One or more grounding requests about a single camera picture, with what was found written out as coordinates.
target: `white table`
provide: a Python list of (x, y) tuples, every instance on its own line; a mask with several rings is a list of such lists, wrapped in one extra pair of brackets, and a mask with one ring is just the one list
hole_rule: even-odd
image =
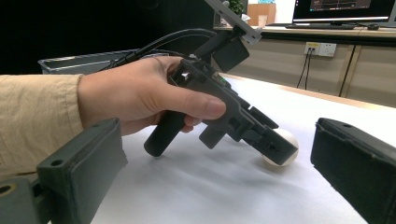
[(123, 137), (129, 163), (92, 223), (366, 223), (311, 164), (315, 123), (338, 119), (396, 146), (396, 109), (226, 77), (241, 97), (296, 136), (296, 161), (273, 167), (228, 136), (208, 149), (198, 139), (204, 124), (180, 133), (156, 159), (143, 148), (150, 127)]

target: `black partition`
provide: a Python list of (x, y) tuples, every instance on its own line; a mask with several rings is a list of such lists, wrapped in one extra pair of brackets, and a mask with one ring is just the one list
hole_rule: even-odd
[[(0, 1), (0, 74), (40, 73), (38, 60), (124, 49), (187, 28), (213, 28), (204, 0)], [(187, 53), (188, 37), (165, 49)]]

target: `black cable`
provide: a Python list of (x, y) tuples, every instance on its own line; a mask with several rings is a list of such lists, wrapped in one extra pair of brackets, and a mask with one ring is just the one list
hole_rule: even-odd
[(309, 76), (309, 64), (311, 64), (311, 56), (312, 56), (312, 52), (314, 52), (314, 49), (311, 50), (311, 52), (309, 53), (309, 57), (308, 57), (308, 69), (306, 70), (306, 76), (305, 76), (305, 90), (306, 90), (306, 83), (308, 82), (308, 76)]
[(304, 68), (303, 68), (303, 72), (300, 75), (300, 79), (298, 80), (298, 84), (297, 84), (297, 89), (300, 86), (300, 82), (301, 79), (303, 78), (304, 75), (304, 71), (305, 71), (305, 66), (306, 66), (306, 60), (308, 59), (308, 55), (311, 53), (311, 51), (313, 51), (314, 49), (309, 48), (308, 51), (306, 52), (306, 56), (305, 56), (305, 62), (304, 62)]
[(209, 31), (206, 29), (188, 29), (188, 30), (182, 30), (178, 32), (174, 32), (170, 35), (163, 36), (142, 49), (138, 49), (137, 51), (131, 52), (122, 58), (116, 60), (115, 62), (111, 63), (110, 65), (102, 68), (100, 71), (107, 70), (113, 67), (118, 67), (127, 63), (135, 62), (139, 60), (142, 56), (146, 55), (148, 52), (150, 52), (153, 49), (156, 49), (162, 45), (165, 45), (167, 43), (170, 43), (174, 40), (180, 39), (181, 37), (187, 37), (187, 36), (192, 36), (192, 35), (199, 35), (199, 36), (205, 36), (208, 38), (211, 38), (215, 36), (217, 33), (213, 31)]

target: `white ball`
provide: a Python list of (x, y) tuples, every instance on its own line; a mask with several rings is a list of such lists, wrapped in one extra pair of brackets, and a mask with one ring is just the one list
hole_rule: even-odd
[(273, 161), (271, 161), (270, 159), (268, 159), (264, 155), (262, 155), (262, 157), (264, 158), (264, 160), (266, 162), (268, 162), (268, 163), (270, 163), (270, 164), (272, 164), (274, 166), (287, 166), (287, 165), (291, 164), (297, 158), (298, 151), (299, 151), (297, 139), (294, 137), (294, 135), (291, 132), (286, 131), (284, 129), (274, 129), (274, 131), (276, 133), (278, 133), (280, 136), (282, 136), (284, 139), (286, 139), (290, 143), (292, 143), (295, 147), (297, 147), (297, 150), (285, 162), (283, 162), (283, 164), (281, 164), (281, 165), (278, 165), (278, 164), (274, 163)]

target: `beige sleeve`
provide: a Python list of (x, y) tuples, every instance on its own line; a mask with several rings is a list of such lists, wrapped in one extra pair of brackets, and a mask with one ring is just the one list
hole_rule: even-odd
[(35, 167), (82, 131), (79, 75), (0, 76), (0, 179)]

